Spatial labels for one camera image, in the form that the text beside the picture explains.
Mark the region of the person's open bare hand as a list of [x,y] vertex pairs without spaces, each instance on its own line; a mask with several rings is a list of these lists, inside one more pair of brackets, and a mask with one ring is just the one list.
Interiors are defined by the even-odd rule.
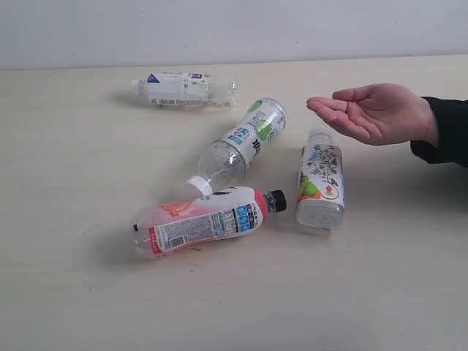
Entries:
[[396,84],[371,84],[336,91],[331,98],[311,97],[307,108],[337,132],[366,145],[424,141],[439,143],[429,103]]

